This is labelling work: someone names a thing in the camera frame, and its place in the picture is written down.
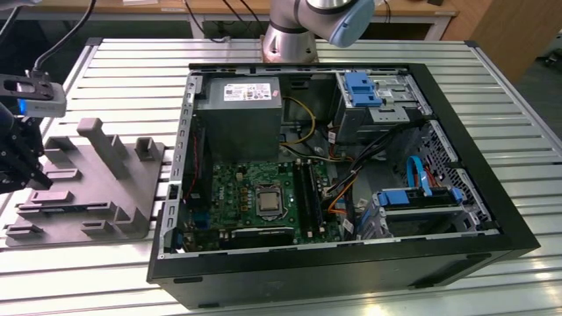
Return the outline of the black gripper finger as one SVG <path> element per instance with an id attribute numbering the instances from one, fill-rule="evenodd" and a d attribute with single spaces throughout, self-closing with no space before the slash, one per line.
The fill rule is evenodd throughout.
<path id="1" fill-rule="evenodd" d="M 23 188 L 32 188 L 34 190 L 50 190 L 52 180 L 43 173 L 43 165 L 39 158 L 34 155 L 22 156 L 22 174 L 24 178 Z"/>
<path id="2" fill-rule="evenodd" d="M 23 190 L 30 182 L 28 177 L 18 172 L 2 171 L 0 194 Z"/>

